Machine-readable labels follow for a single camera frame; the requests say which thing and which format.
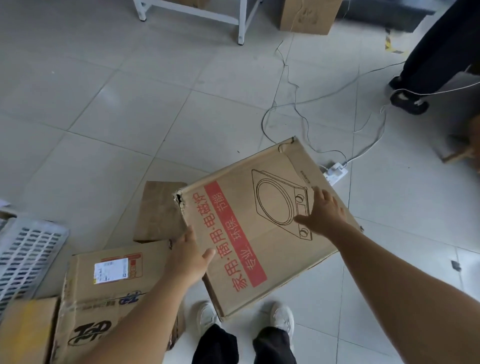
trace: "barcode sticker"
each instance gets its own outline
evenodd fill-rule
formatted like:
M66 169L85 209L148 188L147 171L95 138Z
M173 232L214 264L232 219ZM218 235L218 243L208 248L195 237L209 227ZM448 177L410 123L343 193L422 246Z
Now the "barcode sticker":
M93 283L112 282L128 278L128 258L96 263L93 273Z

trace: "hand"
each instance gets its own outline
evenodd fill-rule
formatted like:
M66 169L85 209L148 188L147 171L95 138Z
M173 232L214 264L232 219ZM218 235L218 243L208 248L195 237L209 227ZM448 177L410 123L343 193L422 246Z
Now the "hand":
M188 288L203 277L215 252L215 249L209 248L201 255L195 241L195 234L189 226L187 232L173 244L172 252L165 265L164 277L180 280Z
M310 231L326 236L332 228L347 223L345 210L338 206L335 198L326 190L313 188L313 209L309 216L297 215L294 221L305 225Z

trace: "induction cooker box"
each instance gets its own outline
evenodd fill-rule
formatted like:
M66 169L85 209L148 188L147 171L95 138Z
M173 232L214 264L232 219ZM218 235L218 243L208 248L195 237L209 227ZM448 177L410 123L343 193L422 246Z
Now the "induction cooker box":
M313 186L328 190L360 230L296 137L174 193L199 249L217 250L204 283L221 320L336 252L293 221L311 213Z

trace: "black pants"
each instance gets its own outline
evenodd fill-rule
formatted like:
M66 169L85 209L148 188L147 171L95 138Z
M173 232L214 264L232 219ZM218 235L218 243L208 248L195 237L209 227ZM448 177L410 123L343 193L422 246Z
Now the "black pants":
M290 350L288 334L279 328L266 327L253 340L255 364L297 364ZM212 325L202 336L192 364L237 364L237 338L218 325Z
M419 94L438 91L480 59L480 1L456 0L407 58L401 87Z

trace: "power plug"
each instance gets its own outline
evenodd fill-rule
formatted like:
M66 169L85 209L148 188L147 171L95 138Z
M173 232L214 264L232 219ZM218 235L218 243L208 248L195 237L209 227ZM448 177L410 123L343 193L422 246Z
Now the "power plug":
M330 186L333 186L348 173L347 167L343 167L341 163L335 163L327 172L324 172Z

